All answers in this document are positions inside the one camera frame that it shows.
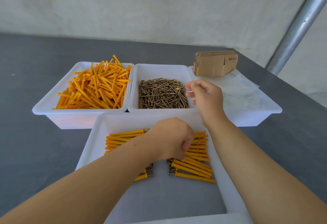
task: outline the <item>gray table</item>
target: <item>gray table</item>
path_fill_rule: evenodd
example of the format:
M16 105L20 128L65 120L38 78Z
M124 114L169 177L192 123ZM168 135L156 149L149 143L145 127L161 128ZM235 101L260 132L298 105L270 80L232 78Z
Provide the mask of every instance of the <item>gray table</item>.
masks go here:
M33 106L78 61L193 64L223 50L170 44L0 35L0 216L75 170L90 130L61 130ZM239 54L237 69L283 109L243 132L327 203L327 109Z

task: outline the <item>stack of cardboard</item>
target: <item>stack of cardboard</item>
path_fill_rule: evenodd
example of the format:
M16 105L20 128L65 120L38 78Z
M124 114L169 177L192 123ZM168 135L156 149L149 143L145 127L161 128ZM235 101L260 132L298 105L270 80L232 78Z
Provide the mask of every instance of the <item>stack of cardboard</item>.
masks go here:
M235 51L206 51L195 54L193 72L195 76L219 77L236 69Z

